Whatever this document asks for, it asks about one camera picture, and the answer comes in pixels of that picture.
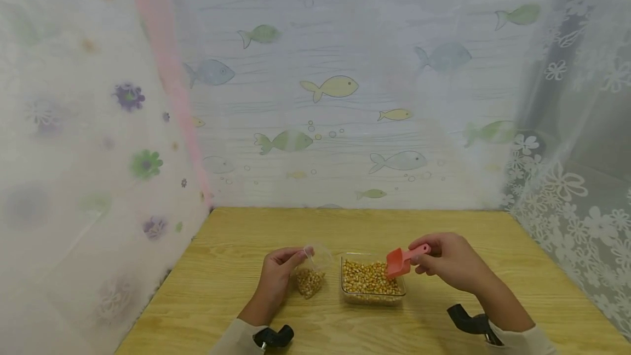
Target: person's right hand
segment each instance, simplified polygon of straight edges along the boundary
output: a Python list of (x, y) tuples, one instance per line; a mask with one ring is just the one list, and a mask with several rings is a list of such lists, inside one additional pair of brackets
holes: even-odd
[(445, 283), (465, 292), (478, 295), (499, 278), (473, 250), (467, 240), (455, 233), (432, 233), (414, 240), (410, 250), (428, 244), (430, 255), (418, 255), (411, 259), (416, 273), (439, 276)]

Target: person's left hand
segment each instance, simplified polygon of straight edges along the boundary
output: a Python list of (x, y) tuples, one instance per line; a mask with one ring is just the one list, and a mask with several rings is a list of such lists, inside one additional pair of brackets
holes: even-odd
[(254, 326), (269, 325), (285, 300), (291, 271), (307, 259), (302, 248), (281, 248), (263, 259), (259, 285), (238, 318)]

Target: scoop handle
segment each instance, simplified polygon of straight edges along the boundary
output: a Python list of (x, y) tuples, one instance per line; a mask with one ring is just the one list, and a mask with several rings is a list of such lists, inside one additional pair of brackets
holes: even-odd
[(432, 252), (432, 247), (430, 247), (429, 244), (421, 244), (420, 246), (416, 247), (413, 250), (404, 251), (403, 262), (414, 258), (414, 256), (416, 255), (429, 254), (430, 252)]

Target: wooden table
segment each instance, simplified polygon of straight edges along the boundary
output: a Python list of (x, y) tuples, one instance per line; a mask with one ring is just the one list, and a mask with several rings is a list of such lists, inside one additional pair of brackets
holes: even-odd
[[(630, 354), (631, 346), (521, 227), (499, 211), (216, 209), (187, 248), (118, 355), (205, 354), (253, 293), (263, 256), (324, 244), (387, 252), (435, 231), (464, 235), (522, 300), (563, 354)], [(485, 354), (481, 337), (457, 330), (445, 310), (475, 298), (437, 277), (406, 276), (399, 308), (340, 301), (339, 267), (310, 300), (291, 293), (273, 322), (295, 338), (287, 354)]]

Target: pink scoop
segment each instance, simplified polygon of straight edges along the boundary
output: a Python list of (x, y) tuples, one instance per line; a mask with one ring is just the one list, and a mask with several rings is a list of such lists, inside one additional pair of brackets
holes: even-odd
[(403, 251), (402, 248), (390, 252), (386, 256), (386, 277), (393, 279), (394, 277), (403, 276), (410, 272), (410, 259), (416, 255), (429, 254), (432, 248), (428, 244), (421, 244), (410, 251)]

